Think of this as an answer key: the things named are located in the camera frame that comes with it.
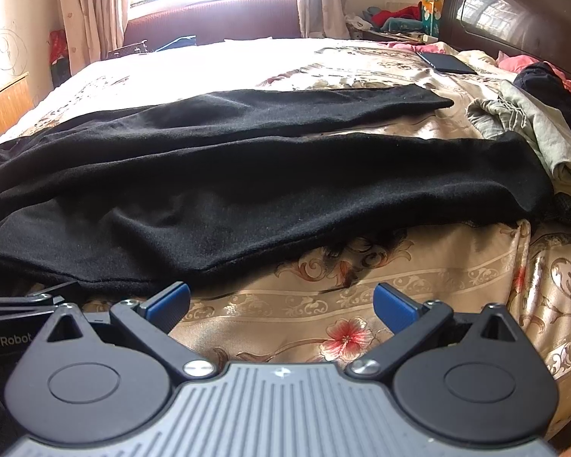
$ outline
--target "metal screw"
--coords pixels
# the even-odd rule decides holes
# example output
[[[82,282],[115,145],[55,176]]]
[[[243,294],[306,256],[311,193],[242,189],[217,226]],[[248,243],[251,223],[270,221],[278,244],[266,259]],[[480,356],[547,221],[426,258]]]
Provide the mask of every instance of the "metal screw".
[[[381,365],[374,359],[358,359],[351,363],[351,371],[353,371],[356,375],[376,375],[380,369]]]
[[[123,306],[129,306],[130,308],[137,306],[139,304],[139,301],[137,299],[125,299],[120,301],[120,304],[122,304]]]
[[[183,369],[184,373],[192,378],[202,378],[215,371],[214,365],[208,361],[204,361],[203,359],[197,359],[196,361],[186,363]]]
[[[46,299],[48,297],[52,297],[50,294],[47,294],[45,292],[30,292],[29,294],[26,294],[26,297],[39,297],[41,299]]]

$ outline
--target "black cloth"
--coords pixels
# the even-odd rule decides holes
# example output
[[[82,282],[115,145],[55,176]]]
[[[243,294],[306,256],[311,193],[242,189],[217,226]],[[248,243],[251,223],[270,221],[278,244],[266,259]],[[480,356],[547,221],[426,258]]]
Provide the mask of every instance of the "black cloth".
[[[538,62],[525,67],[516,76],[514,85],[545,105],[559,109],[571,129],[571,93],[565,89],[563,81],[551,66]]]
[[[564,192],[554,194],[552,204],[545,211],[543,219],[571,225],[571,196]]]
[[[451,104],[417,86],[232,91],[5,143],[0,276],[149,295],[368,232],[539,214],[552,185],[515,133],[302,135]]]

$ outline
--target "ribbed gray surface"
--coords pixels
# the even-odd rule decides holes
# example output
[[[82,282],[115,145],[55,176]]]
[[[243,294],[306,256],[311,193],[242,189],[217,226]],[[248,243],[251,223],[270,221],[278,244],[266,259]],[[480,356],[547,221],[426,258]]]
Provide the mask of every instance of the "ribbed gray surface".
[[[232,364],[188,383],[151,427],[96,449],[31,440],[11,457],[547,457],[536,441],[499,451],[451,447],[400,417],[379,384],[342,377],[333,364]]]

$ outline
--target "red cloth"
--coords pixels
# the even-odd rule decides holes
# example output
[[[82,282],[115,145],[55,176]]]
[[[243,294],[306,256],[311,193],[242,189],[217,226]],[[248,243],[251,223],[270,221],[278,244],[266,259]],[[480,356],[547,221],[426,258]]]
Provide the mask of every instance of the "red cloth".
[[[387,19],[390,17],[400,17],[401,19],[412,19],[414,21],[421,20],[421,12],[419,11],[419,6],[407,6],[402,10],[397,12],[389,12],[388,10],[381,10],[375,16],[372,17],[372,22],[376,27],[383,27]]]
[[[67,41],[65,40],[65,30],[51,31],[49,33],[51,40],[50,63],[53,64],[61,57],[67,58]]]

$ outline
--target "beige floral bedding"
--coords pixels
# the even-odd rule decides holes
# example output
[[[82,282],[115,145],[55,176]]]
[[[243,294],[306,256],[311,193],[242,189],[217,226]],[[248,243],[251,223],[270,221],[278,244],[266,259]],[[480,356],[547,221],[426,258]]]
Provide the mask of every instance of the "beige floral bedding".
[[[496,97],[499,81],[512,79],[480,61],[472,64],[477,76],[439,74],[408,51],[360,41],[261,40],[162,53],[89,66],[22,118],[9,136],[88,111],[222,89],[416,83],[455,105],[360,129],[423,138],[480,137],[466,119],[466,106],[476,97]],[[238,283],[195,290],[189,313],[171,335],[221,366],[229,360],[345,364],[391,336],[372,308],[373,289],[381,281],[417,301],[442,299],[457,311],[507,303],[560,387],[550,435],[571,418],[571,227],[542,224],[531,232],[527,221],[486,227],[461,223],[360,236],[258,270]],[[107,306],[98,297],[85,309]]]

